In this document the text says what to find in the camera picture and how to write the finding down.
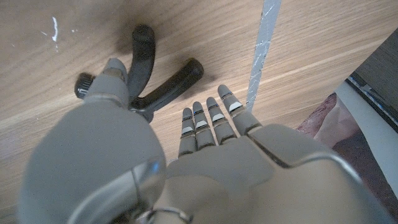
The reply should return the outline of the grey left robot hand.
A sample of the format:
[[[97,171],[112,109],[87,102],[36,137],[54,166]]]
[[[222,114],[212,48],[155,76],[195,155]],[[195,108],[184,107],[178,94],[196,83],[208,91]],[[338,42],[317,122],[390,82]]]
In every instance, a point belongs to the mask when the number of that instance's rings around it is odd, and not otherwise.
[[[178,158],[167,162],[129,78],[112,58],[34,149],[20,223],[392,223],[338,154],[299,132],[262,125],[230,90],[208,112],[183,111]]]

